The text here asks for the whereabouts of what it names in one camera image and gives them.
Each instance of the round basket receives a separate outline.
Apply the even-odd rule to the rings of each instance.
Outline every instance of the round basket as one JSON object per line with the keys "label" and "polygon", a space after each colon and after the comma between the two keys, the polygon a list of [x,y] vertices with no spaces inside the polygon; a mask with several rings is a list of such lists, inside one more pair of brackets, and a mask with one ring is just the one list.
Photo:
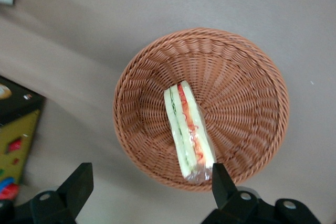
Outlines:
{"label": "round basket", "polygon": [[238,184],[262,169],[284,139],[289,100],[273,62],[252,42],[222,30],[169,34],[142,49],[117,84],[118,139],[136,166],[158,182],[211,190],[181,175],[163,91],[186,80],[204,115],[218,163]]}

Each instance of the sandwich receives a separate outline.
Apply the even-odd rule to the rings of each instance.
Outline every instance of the sandwich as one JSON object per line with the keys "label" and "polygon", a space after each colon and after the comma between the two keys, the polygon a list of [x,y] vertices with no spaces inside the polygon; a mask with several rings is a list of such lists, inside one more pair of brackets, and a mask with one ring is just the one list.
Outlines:
{"label": "sandwich", "polygon": [[189,84],[169,87],[164,102],[182,176],[193,183],[209,180],[216,157]]}

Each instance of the colorful box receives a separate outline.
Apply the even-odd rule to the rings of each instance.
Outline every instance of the colorful box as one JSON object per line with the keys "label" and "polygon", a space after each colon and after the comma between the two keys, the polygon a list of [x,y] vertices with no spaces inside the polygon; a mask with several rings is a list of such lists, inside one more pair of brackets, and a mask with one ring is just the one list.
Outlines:
{"label": "colorful box", "polygon": [[15,197],[8,190],[20,183],[43,101],[0,76],[0,199]]}

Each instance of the table surface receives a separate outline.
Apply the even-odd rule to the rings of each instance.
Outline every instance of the table surface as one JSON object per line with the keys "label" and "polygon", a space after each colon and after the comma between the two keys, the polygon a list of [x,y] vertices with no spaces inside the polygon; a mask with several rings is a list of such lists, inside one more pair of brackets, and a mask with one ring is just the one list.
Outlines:
{"label": "table surface", "polygon": [[290,120],[279,152],[243,183],[268,203],[304,202],[336,221],[335,0],[15,0],[0,6],[0,75],[41,93],[41,117],[19,201],[93,162],[95,189],[78,223],[200,223],[211,193],[165,187],[125,155],[112,122],[127,63],[168,33],[209,27],[240,34],[278,66]]}

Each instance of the woven basket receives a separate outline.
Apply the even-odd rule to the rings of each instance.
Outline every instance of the woven basket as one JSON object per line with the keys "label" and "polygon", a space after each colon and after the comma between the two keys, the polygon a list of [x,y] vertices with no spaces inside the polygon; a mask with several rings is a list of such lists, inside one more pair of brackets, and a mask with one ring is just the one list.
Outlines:
{"label": "woven basket", "polygon": [[273,62],[252,42],[196,28],[157,39],[128,64],[114,97],[118,139],[136,166],[165,185],[211,190],[181,175],[163,91],[186,80],[203,111],[218,163],[238,184],[262,169],[284,139],[289,100]]}

